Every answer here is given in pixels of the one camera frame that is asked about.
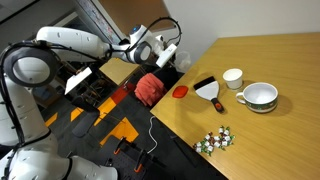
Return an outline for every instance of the black brush handle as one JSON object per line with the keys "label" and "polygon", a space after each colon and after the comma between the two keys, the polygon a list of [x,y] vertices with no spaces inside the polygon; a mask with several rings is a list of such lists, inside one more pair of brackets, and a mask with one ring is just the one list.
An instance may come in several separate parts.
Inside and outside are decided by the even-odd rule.
{"label": "black brush handle", "polygon": [[219,100],[217,98],[211,99],[211,102],[212,102],[214,108],[216,108],[216,110],[219,113],[223,113],[224,112],[224,108],[223,108],[222,104],[219,102]]}

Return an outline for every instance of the white cable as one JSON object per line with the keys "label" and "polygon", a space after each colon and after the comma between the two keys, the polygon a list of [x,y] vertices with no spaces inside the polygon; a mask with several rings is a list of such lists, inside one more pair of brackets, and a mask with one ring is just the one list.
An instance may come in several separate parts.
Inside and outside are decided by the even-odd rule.
{"label": "white cable", "polygon": [[150,135],[151,139],[156,143],[156,145],[155,145],[150,151],[148,151],[148,154],[151,153],[154,149],[156,149],[156,147],[157,147],[157,145],[158,145],[158,142],[153,138],[153,136],[152,136],[152,134],[151,134],[152,119],[153,119],[153,118],[155,118],[155,116],[152,116],[152,117],[150,118],[150,124],[151,124],[151,126],[150,126],[150,129],[149,129],[149,135]]}

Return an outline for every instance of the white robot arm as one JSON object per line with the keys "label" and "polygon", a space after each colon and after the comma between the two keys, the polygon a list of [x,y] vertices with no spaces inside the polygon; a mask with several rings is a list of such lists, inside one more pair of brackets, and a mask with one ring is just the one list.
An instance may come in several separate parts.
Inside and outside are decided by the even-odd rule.
{"label": "white robot arm", "polygon": [[117,179],[114,168],[97,166],[76,156],[58,156],[57,141],[25,87],[48,84],[56,75],[56,62],[61,60],[107,62],[118,57],[142,64],[156,59],[156,64],[163,67],[175,53],[176,45],[164,49],[160,36],[153,37],[147,28],[137,26],[130,33],[130,44],[125,45],[104,43],[84,31],[44,27],[35,40],[9,46],[0,56],[0,144],[12,146],[13,150],[0,161],[0,177]]}

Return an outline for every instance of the white wall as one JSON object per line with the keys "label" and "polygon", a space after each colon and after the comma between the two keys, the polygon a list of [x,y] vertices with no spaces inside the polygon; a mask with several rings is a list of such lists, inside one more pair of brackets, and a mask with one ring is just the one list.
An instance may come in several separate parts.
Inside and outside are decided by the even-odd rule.
{"label": "white wall", "polygon": [[20,42],[35,35],[45,25],[50,25],[70,13],[72,0],[41,0],[0,25],[0,52],[8,43]]}
{"label": "white wall", "polygon": [[[320,0],[164,0],[195,62],[218,37],[320,31]],[[161,32],[173,37],[175,30]]]}

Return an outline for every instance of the yellow floor marking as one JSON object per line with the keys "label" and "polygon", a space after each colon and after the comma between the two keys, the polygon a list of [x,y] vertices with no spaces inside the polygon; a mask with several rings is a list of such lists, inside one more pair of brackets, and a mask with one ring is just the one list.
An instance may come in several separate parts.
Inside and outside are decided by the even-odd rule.
{"label": "yellow floor marking", "polygon": [[57,120],[57,117],[58,117],[58,113],[55,113],[53,116],[51,116],[46,122],[45,122],[45,125],[47,127],[49,127],[54,121]]}
{"label": "yellow floor marking", "polygon": [[114,108],[116,107],[116,103],[111,99],[108,98],[104,103],[102,103],[98,109],[100,111],[100,117],[94,123],[94,126],[97,126],[100,121]]}
{"label": "yellow floor marking", "polygon": [[73,120],[75,120],[81,113],[82,113],[83,109],[81,108],[75,108],[72,112],[71,112],[71,117],[70,117],[70,121],[72,122]]}
{"label": "yellow floor marking", "polygon": [[116,127],[114,127],[113,130],[105,138],[103,138],[102,141],[100,141],[100,145],[103,146],[111,135],[118,139],[126,137],[127,141],[132,142],[138,137],[139,133],[132,126],[129,120],[124,117],[122,121]]}

